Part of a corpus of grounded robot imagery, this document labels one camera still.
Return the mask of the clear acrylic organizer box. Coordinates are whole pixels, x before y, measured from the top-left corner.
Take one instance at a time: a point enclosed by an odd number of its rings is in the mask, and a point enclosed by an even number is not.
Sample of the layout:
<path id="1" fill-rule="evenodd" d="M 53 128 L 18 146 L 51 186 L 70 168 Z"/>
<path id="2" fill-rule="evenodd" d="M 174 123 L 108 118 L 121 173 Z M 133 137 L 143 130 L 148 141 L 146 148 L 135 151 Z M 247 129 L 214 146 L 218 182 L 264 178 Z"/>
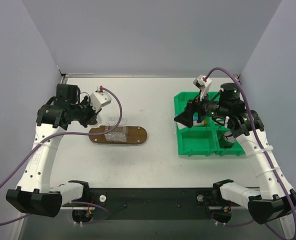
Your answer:
<path id="1" fill-rule="evenodd" d="M 108 117 L 105 124 L 105 132 L 110 131 L 118 122 L 118 117 Z M 122 118 L 119 125 L 112 131 L 105 134 L 108 142 L 125 143 L 128 137 L 128 120 Z"/>

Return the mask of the clear plastic cup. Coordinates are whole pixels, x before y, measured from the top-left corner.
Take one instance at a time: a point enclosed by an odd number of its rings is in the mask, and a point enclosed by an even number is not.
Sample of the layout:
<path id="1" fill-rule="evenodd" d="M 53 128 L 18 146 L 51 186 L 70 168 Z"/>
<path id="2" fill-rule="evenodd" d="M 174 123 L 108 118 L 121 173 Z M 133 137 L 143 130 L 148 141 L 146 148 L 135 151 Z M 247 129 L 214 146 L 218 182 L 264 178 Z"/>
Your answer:
<path id="1" fill-rule="evenodd" d="M 92 120 L 89 123 L 90 126 L 100 126 L 101 124 L 102 124 L 102 118 L 99 114 L 96 116 L 96 119 Z"/>

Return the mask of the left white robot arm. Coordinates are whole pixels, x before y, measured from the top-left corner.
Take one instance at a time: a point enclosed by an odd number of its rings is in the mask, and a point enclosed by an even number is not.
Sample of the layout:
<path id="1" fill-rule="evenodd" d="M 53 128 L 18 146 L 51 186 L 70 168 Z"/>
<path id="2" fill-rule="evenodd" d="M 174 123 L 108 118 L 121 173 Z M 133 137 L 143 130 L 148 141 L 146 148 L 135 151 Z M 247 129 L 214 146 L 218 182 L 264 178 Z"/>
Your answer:
<path id="1" fill-rule="evenodd" d="M 76 85 L 57 84 L 56 95 L 37 111 L 35 137 L 24 173 L 6 200 L 19 212 L 55 217 L 66 203 L 62 191 L 53 191 L 50 178 L 59 144 L 68 126 L 77 121 L 83 127 L 97 121 L 97 116 L 111 98 L 101 90 L 80 98 Z"/>

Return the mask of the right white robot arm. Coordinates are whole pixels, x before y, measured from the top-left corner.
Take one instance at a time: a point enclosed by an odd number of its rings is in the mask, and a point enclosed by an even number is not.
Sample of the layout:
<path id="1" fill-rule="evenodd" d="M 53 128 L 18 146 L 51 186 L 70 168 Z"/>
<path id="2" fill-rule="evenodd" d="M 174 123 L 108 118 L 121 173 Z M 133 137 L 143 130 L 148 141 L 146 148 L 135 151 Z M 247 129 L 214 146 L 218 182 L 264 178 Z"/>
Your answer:
<path id="1" fill-rule="evenodd" d="M 174 121 L 192 128 L 193 116 L 202 121 L 209 117 L 222 119 L 224 126 L 239 143 L 254 170 L 259 190 L 236 184 L 227 179 L 214 183 L 220 200 L 230 201 L 248 209 L 258 224 L 296 213 L 296 191 L 285 178 L 278 165 L 273 147 L 269 145 L 264 124 L 258 113 L 251 110 L 239 84 L 224 83 L 218 92 L 219 99 L 209 98 L 209 81 L 195 80 L 198 95 L 187 101 Z"/>

